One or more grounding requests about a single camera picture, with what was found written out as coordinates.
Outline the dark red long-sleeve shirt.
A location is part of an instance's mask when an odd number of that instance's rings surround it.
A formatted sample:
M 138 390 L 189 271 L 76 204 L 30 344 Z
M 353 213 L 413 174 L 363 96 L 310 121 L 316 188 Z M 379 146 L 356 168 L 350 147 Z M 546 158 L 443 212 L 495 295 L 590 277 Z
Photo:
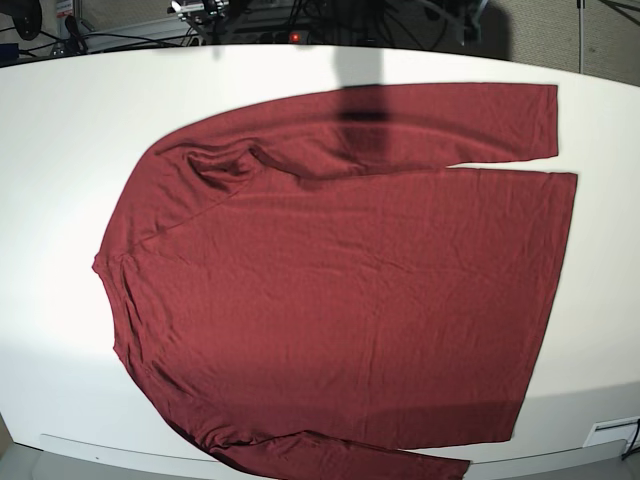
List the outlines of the dark red long-sleeve shirt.
M 376 85 L 179 129 L 140 158 L 93 268 L 114 349 L 183 439 L 277 479 L 460 479 L 506 442 L 578 178 L 558 89 Z

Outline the white label plate on table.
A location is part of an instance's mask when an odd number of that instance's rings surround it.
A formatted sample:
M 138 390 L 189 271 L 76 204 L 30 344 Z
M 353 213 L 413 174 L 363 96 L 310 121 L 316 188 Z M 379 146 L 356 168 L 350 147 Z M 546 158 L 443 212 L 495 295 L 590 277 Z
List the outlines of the white label plate on table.
M 584 448 L 625 441 L 624 449 L 632 448 L 639 438 L 639 418 L 611 420 L 595 423 L 583 444 Z

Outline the thin metal stand pole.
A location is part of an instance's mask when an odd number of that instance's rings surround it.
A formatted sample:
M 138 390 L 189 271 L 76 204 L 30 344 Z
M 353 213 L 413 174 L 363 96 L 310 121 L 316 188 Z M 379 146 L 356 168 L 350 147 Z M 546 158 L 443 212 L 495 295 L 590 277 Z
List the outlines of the thin metal stand pole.
M 579 31 L 579 66 L 578 71 L 580 74 L 585 72 L 585 52 L 586 52 L 586 41 L 585 41 L 585 0 L 577 0 L 577 9 L 578 9 L 578 31 Z

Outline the black power strip red switch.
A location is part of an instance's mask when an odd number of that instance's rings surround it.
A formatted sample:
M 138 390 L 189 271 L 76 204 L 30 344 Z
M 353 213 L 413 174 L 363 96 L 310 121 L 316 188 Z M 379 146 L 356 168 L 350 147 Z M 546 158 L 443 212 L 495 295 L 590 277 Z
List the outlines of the black power strip red switch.
M 216 36 L 205 36 L 201 41 L 202 45 L 240 45 L 240 44 L 306 44 L 309 38 L 308 30 L 257 30 L 257 31 L 227 31 L 218 33 Z

